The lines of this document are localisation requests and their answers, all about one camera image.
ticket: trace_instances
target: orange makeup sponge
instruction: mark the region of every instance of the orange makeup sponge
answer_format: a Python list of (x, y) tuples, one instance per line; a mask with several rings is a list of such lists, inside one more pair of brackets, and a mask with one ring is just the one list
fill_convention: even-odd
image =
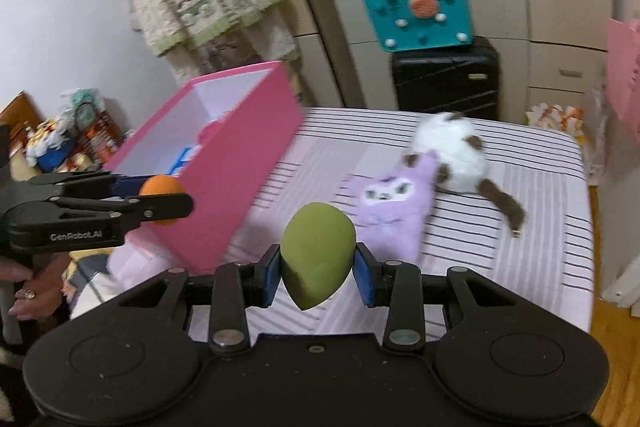
[[(157, 196), (158, 194), (184, 194), (185, 190), (180, 182), (173, 176), (158, 174), (149, 178), (140, 188), (140, 196)], [(175, 223), (177, 219), (162, 219), (153, 221), (155, 225), (166, 226)]]

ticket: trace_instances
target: white wall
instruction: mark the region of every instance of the white wall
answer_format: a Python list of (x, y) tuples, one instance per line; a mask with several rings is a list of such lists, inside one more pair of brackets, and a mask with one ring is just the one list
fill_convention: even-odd
[(0, 0), (0, 108), (25, 90), (52, 116), (74, 87), (116, 100), (124, 127), (176, 91), (165, 61), (130, 29), (127, 0)]
[[(640, 18), (640, 0), (614, 0), (616, 19)], [(607, 173), (598, 188), (602, 232), (602, 287), (610, 285), (640, 255), (640, 147), (614, 120)]]

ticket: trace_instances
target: black robotic gripper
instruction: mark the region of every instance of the black robotic gripper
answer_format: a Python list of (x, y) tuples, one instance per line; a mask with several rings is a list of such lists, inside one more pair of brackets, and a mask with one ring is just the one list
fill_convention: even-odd
[[(373, 334), (259, 335), (280, 248), (214, 275), (171, 269), (39, 340), (24, 363), (39, 426), (596, 426), (607, 357), (587, 333), (465, 267), (446, 277), (380, 264), (363, 244), (353, 275), (364, 305), (388, 307)], [(425, 336), (424, 304), (447, 333)], [(186, 334), (211, 305), (208, 343)]]

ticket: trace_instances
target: makeup sponge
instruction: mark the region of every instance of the makeup sponge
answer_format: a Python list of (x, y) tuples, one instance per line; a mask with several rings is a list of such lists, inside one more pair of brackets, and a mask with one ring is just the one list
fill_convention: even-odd
[[(158, 194), (184, 194), (185, 190), (182, 184), (173, 176), (166, 174), (158, 174), (149, 178), (140, 188), (139, 196), (157, 196)], [(161, 219), (153, 221), (155, 225), (162, 227), (175, 223), (177, 219)]]
[(325, 203), (309, 203), (293, 216), (282, 236), (281, 273), (301, 310), (327, 300), (353, 266), (356, 232), (351, 220)]

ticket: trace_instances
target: green makeup sponge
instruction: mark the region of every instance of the green makeup sponge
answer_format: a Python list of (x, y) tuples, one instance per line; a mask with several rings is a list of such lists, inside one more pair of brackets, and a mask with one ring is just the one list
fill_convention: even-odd
[(284, 285), (301, 310), (327, 300), (353, 266), (356, 230), (340, 210), (309, 203), (291, 218), (282, 236), (280, 254)]

